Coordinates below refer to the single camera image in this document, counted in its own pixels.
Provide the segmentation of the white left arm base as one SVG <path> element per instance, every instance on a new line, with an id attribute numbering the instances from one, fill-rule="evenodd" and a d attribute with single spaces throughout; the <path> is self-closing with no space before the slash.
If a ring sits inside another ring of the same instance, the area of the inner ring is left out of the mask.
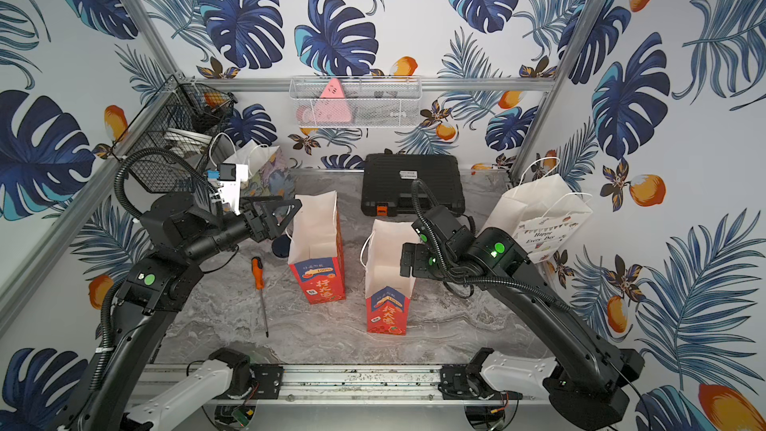
<path id="1" fill-rule="evenodd" d="M 184 380 L 152 400 L 129 409 L 121 430 L 173 430 L 216 398 L 247 398 L 251 394 L 251 359 L 221 348 Z"/>

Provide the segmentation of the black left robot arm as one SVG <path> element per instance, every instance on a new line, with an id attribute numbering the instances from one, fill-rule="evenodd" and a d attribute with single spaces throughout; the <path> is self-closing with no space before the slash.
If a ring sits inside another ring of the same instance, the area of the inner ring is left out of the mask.
<path id="1" fill-rule="evenodd" d="M 187 193 L 169 193 L 139 211 L 125 179 L 133 165 L 151 156 L 168 158 L 209 192 L 210 213 Z M 284 234 L 302 203 L 279 197 L 249 198 L 240 211 L 224 212 L 209 180 L 184 159 L 163 149 L 143 149 L 123 159 L 114 181 L 120 205 L 137 219 L 154 246 L 107 292 L 101 309 L 102 335 L 91 362 L 52 430 L 172 430 L 215 397 L 249 399 L 255 393 L 249 359 L 223 349 L 194 374 L 144 404 L 129 400 L 167 329 L 207 274 L 201 264 L 243 241 L 270 241 Z"/>

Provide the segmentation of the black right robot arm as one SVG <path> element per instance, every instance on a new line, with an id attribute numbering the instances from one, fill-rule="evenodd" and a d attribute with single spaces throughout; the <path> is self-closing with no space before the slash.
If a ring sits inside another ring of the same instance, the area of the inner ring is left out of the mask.
<path id="1" fill-rule="evenodd" d="M 644 359 L 600 337 L 539 275 L 524 249 L 505 231 L 475 235 L 416 179 L 411 195 L 419 243 L 405 243 L 403 277 L 478 287 L 506 305 L 548 347 L 549 359 L 514 358 L 481 349 L 466 367 L 476 397 L 509 391 L 548 400 L 572 425 L 600 430 L 620 423 L 626 393 L 644 370 Z"/>

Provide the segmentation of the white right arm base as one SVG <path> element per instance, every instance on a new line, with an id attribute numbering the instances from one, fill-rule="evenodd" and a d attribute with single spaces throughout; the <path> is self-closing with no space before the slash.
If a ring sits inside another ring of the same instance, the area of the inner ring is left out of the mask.
<path id="1" fill-rule="evenodd" d="M 516 392 L 526 399 L 544 400 L 549 398 L 549 393 L 543 382 L 557 366 L 558 361 L 554 357 L 514 357 L 483 347 L 466 366 L 466 373 L 484 388 L 496 392 Z"/>

